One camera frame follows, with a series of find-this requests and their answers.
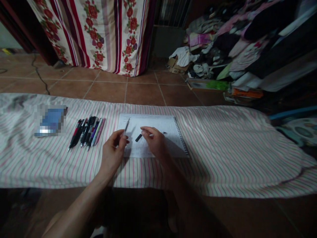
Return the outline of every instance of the spiral binding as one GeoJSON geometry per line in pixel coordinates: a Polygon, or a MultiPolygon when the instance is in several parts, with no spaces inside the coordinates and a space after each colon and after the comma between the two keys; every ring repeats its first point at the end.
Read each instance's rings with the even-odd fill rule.
{"type": "Polygon", "coordinates": [[[186,147],[186,145],[185,145],[184,139],[183,139],[183,137],[182,137],[181,131],[179,130],[179,126],[178,126],[178,123],[177,123],[176,117],[174,117],[174,122],[175,122],[175,125],[176,125],[176,128],[177,128],[177,131],[178,131],[179,137],[181,138],[181,141],[182,141],[182,144],[183,144],[183,147],[184,147],[185,153],[186,153],[186,155],[187,155],[187,156],[189,156],[189,153],[188,153],[187,147],[186,147]]]}

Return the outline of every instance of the curtain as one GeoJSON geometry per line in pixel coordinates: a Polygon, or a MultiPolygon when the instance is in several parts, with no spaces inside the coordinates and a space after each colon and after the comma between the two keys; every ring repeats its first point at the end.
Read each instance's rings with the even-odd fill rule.
{"type": "Polygon", "coordinates": [[[155,1],[28,0],[68,65],[130,77],[147,67],[155,1]]]}

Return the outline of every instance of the pink pen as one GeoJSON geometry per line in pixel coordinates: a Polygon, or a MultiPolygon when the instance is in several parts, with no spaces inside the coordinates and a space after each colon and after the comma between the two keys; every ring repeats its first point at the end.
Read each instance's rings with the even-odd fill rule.
{"type": "Polygon", "coordinates": [[[101,132],[102,132],[102,129],[103,129],[103,125],[105,124],[105,121],[106,121],[106,119],[104,118],[103,120],[102,120],[102,123],[101,123],[101,126],[100,126],[100,129],[99,129],[99,132],[98,132],[98,135],[97,135],[97,139],[96,139],[96,142],[95,142],[95,144],[94,144],[94,146],[98,143],[98,141],[99,141],[99,137],[100,137],[100,135],[101,135],[101,132]]]}

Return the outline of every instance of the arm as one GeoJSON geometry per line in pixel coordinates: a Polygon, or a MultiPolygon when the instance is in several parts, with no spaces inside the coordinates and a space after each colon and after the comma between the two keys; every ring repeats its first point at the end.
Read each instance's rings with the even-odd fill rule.
{"type": "Polygon", "coordinates": [[[103,146],[98,174],[43,237],[81,237],[86,232],[98,201],[116,173],[123,159],[124,148],[129,143],[127,136],[122,137],[123,131],[116,131],[110,136],[103,146]]]}
{"type": "Polygon", "coordinates": [[[141,129],[150,151],[165,170],[186,229],[199,237],[231,237],[174,163],[165,145],[164,135],[156,128],[141,129]]]}

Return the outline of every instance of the striped blanket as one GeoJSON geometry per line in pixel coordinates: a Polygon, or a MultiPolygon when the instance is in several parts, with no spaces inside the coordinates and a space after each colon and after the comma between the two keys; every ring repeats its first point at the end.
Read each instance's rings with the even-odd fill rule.
{"type": "MultiPolygon", "coordinates": [[[[176,162],[201,194],[286,198],[317,190],[316,161],[256,110],[143,106],[35,94],[0,94],[0,187],[86,186],[99,170],[102,145],[117,130],[120,113],[175,116],[190,154],[176,162]],[[34,112],[40,104],[68,107],[64,136],[34,137],[34,112]],[[99,143],[89,152],[77,145],[67,153],[77,120],[90,115],[106,118],[99,143]]],[[[125,158],[113,185],[168,188],[164,170],[152,158],[125,158]]]]}

